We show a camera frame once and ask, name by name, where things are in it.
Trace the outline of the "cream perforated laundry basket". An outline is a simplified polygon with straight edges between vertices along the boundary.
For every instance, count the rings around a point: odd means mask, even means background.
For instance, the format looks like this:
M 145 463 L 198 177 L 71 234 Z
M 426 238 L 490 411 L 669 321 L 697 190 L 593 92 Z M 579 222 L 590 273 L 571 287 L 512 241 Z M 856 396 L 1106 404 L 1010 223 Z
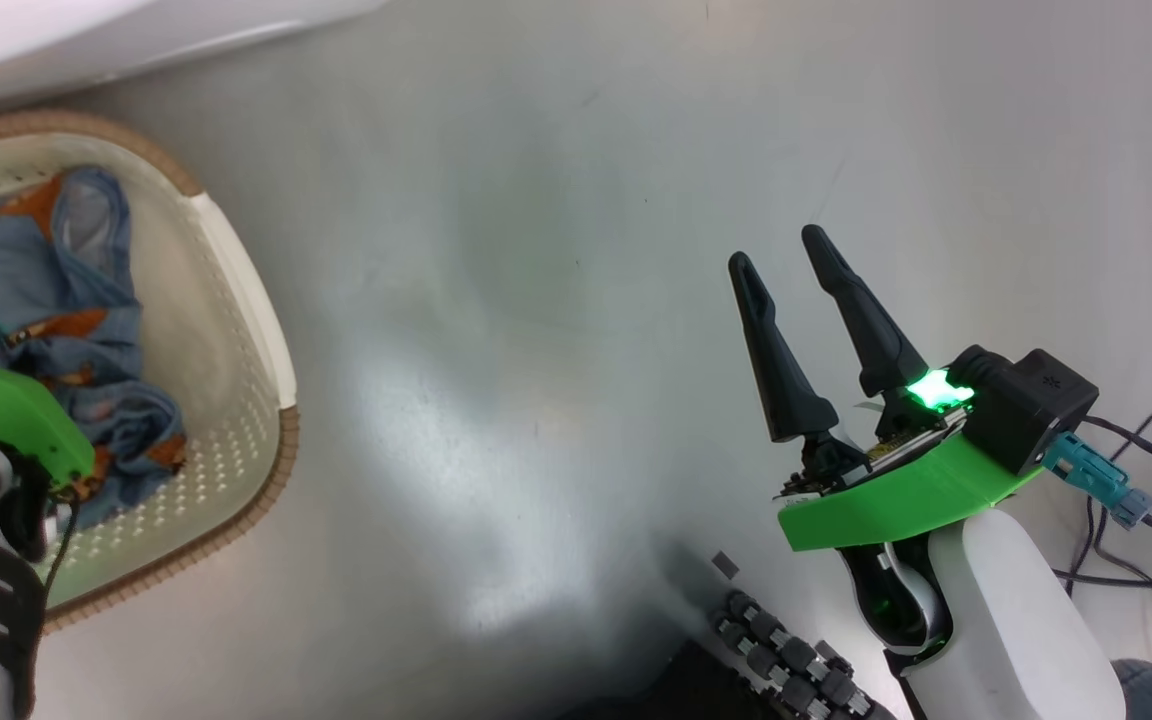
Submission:
M 156 142 L 78 111 L 0 115 L 0 195 L 78 165 L 122 183 L 147 381 L 179 402 L 185 467 L 120 518 L 81 532 L 46 632 L 79 623 L 237 541 L 273 509 L 300 447 L 291 354 L 238 234 Z

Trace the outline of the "blue cartoon print garment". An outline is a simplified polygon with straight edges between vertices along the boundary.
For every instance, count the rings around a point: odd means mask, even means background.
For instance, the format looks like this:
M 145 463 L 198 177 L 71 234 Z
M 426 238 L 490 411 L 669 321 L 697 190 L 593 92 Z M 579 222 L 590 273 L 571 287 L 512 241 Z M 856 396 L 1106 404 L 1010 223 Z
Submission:
M 0 196 L 0 367 L 50 389 L 93 448 L 78 526 L 137 509 L 185 465 L 183 414 L 147 382 L 131 206 L 100 167 Z

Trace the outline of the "white front-load washing machine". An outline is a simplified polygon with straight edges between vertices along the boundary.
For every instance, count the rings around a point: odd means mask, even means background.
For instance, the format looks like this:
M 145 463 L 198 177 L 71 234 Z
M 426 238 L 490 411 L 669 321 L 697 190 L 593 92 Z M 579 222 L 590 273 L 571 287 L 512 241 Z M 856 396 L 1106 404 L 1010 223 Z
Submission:
M 0 103 L 101 85 L 391 0 L 0 0 Z

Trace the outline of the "black roller omni wheel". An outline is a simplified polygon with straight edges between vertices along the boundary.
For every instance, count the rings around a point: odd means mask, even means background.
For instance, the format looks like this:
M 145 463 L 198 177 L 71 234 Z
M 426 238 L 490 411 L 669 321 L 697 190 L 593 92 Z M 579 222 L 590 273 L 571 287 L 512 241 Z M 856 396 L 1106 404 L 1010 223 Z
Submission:
M 854 666 L 827 642 L 788 632 L 755 598 L 733 591 L 710 628 L 761 679 L 761 696 L 791 720 L 899 720 L 855 682 Z

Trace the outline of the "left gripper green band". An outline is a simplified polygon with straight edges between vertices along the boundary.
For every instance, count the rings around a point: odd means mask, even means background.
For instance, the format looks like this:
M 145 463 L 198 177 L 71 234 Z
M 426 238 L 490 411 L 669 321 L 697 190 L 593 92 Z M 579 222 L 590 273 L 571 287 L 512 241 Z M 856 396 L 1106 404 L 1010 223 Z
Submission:
M 93 446 L 50 389 L 0 369 L 0 495 L 20 487 L 46 495 L 93 465 Z

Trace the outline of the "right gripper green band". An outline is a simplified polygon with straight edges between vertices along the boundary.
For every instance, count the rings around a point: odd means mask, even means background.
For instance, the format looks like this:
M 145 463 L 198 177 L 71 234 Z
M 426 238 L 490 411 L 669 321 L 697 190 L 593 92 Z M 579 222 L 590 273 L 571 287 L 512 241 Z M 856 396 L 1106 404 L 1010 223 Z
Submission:
M 929 367 L 823 227 L 804 225 L 801 237 L 814 276 L 844 320 L 864 395 L 909 387 L 916 406 L 941 424 L 873 447 L 872 473 L 851 488 L 787 500 L 776 520 L 791 551 L 905 541 L 990 510 L 1041 473 L 1044 448 L 1011 470 L 973 445 L 965 425 L 978 393 L 952 386 L 946 370 Z M 838 425 L 835 407 L 814 392 L 791 354 L 753 260 L 733 252 L 728 274 L 771 441 L 827 435 Z

